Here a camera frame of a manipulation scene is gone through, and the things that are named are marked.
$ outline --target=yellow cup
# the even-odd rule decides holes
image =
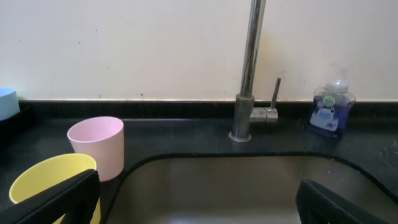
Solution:
[[[95,169],[95,160],[86,154],[71,153],[46,159],[23,172],[12,183],[9,196],[12,202],[19,203],[87,169]],[[59,224],[63,216],[55,223]],[[100,200],[91,219],[98,224],[101,219]]]

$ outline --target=green logo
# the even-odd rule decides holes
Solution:
[[[331,107],[335,104],[335,99],[331,96],[325,96],[323,99],[323,104],[327,107]]]

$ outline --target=black countertop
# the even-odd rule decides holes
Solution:
[[[48,119],[0,149],[0,212],[12,205],[13,181],[32,165],[73,152],[68,129],[81,119]],[[251,128],[252,140],[230,140],[231,119],[125,119],[124,173],[101,184],[104,215],[123,176],[155,159],[220,156],[322,156],[360,171],[398,203],[398,119],[350,118],[343,139],[319,136],[306,119]]]

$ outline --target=light blue container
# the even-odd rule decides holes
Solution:
[[[0,87],[0,121],[19,112],[17,92],[10,87]]]

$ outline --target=bottle label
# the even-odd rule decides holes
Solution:
[[[336,110],[333,107],[336,101],[332,96],[325,96],[322,101],[318,101],[310,119],[310,123],[316,127],[329,131],[336,131],[338,117],[335,116]]]

